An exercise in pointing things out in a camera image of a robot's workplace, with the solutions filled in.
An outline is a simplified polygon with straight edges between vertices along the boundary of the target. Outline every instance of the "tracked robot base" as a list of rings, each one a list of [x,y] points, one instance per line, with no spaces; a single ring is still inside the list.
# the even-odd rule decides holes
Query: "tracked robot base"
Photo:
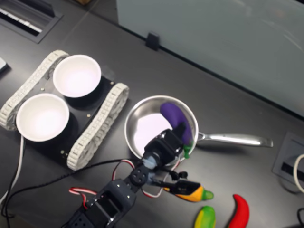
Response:
[[[81,98],[67,98],[54,87],[55,67],[68,53],[57,50],[50,53],[31,77],[8,99],[0,110],[0,126],[16,131],[16,116],[20,106],[39,93],[52,93],[65,99],[70,120],[65,130],[46,142],[27,142],[38,152],[66,164],[72,170],[85,167],[107,135],[113,122],[124,107],[129,87],[102,76],[98,87]]]

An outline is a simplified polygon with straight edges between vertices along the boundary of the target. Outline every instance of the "white wall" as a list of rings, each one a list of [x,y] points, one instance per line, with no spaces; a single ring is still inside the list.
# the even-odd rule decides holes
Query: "white wall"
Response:
[[[304,5],[117,0],[119,24],[304,116]]]

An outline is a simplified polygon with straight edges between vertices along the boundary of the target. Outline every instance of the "purple eggplant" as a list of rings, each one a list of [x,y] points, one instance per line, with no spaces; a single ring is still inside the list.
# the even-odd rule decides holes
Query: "purple eggplant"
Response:
[[[182,137],[185,145],[190,145],[192,143],[192,132],[184,112],[176,106],[174,103],[166,102],[160,106],[160,113],[166,120],[170,123],[172,128],[177,127],[180,123],[184,122],[186,124],[186,130]]]

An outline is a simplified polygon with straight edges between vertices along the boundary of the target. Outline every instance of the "red chili pepper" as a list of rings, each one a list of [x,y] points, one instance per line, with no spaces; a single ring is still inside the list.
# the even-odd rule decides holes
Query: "red chili pepper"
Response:
[[[243,197],[234,194],[233,198],[237,203],[237,210],[228,228],[245,228],[249,220],[249,206]]]

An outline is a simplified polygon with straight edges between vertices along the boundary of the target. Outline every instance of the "dark table surface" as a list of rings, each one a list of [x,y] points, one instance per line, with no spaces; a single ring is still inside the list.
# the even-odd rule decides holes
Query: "dark table surface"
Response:
[[[85,54],[96,59],[108,77],[130,87],[129,101],[91,163],[130,157],[124,140],[124,120],[131,107],[151,95],[170,95],[185,102],[205,133],[249,133],[272,138],[272,149],[205,145],[197,147],[179,170],[213,191],[215,198],[192,204],[163,193],[158,199],[138,194],[134,208],[118,228],[190,228],[203,205],[213,206],[217,228],[224,227],[235,208],[232,194],[250,206],[249,228],[284,228],[297,224],[296,210],[303,195],[282,188],[271,172],[287,131],[304,137],[304,123],[251,95],[210,76],[162,51],[152,51],[142,40],[87,13],[66,0],[53,0],[64,14],[40,44],[0,26],[0,55],[12,70],[0,76],[0,105],[16,91],[53,50]],[[0,128],[0,193],[7,190],[17,165],[19,137]],[[113,165],[96,167],[51,186],[20,194],[10,209],[36,227],[59,227],[78,208],[80,199],[68,193],[72,186],[101,189],[111,178]],[[118,173],[129,171],[122,166]],[[68,169],[27,149],[15,189],[44,183]]]

